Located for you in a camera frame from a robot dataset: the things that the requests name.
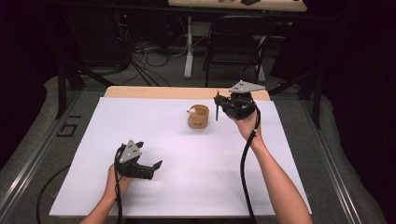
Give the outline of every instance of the chair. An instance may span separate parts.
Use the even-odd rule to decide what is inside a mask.
[[[264,16],[225,15],[213,21],[206,46],[205,86],[209,80],[209,65],[256,65],[257,83],[262,65],[263,48],[274,31],[274,23]],[[262,42],[253,38],[261,36]]]

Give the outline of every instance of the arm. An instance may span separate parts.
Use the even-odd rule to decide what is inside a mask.
[[[133,178],[123,177],[120,181],[120,192],[124,193],[131,185]],[[116,177],[114,165],[108,168],[107,182],[105,192],[98,204],[92,211],[80,222],[81,224],[101,224],[106,222],[106,218],[114,203],[116,202]]]
[[[250,136],[256,121],[256,111],[245,119],[233,119],[245,139]],[[271,204],[280,223],[312,223],[311,216],[299,191],[283,171],[262,140],[261,125],[250,145],[259,161]]]

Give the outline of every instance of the forearm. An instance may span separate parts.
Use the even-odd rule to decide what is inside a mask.
[[[299,191],[283,171],[262,141],[251,147],[259,161],[271,204],[279,222],[312,223],[311,216]]]
[[[102,224],[106,222],[107,215],[115,203],[113,197],[102,197],[92,211],[80,222],[80,224]]]

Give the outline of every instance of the small container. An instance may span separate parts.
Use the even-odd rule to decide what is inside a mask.
[[[209,108],[206,105],[193,105],[189,112],[187,122],[193,129],[203,129],[207,126],[209,119]]]

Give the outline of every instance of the table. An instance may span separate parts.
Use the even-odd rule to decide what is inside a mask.
[[[103,193],[107,167],[113,162],[115,151],[121,143],[133,138],[145,142],[139,163],[151,165],[163,160],[163,165],[152,180],[136,179],[123,195],[125,217],[248,217],[239,174],[245,140],[224,113],[219,113],[219,121],[215,121],[215,104],[210,98],[217,91],[214,88],[108,88],[49,214],[86,216]],[[219,93],[226,95],[227,91],[220,89]],[[267,127],[263,131],[267,146],[309,207],[274,103],[266,91],[256,91],[253,97]],[[205,129],[196,130],[187,125],[186,110],[194,104],[205,104],[212,111]],[[247,154],[246,178],[256,216],[274,215],[253,153]],[[117,214],[115,207],[111,216]]]
[[[305,3],[302,0],[270,0],[270,1],[260,1],[250,6],[242,4],[240,1],[233,1],[229,3],[221,3],[218,0],[169,0],[169,6],[175,7],[214,7],[214,8],[234,8],[234,9],[247,9],[247,10],[280,10],[280,11],[297,11],[305,12],[307,10]],[[208,34],[208,24],[199,23],[195,27],[203,29],[202,32],[204,36]],[[192,49],[192,37],[196,35],[193,31],[194,22],[189,16],[188,21],[188,45],[187,45],[187,59],[186,67],[184,70],[184,78],[191,78],[192,70],[192,60],[193,60],[193,49]],[[265,81],[265,75],[263,70],[260,70],[259,81]]]

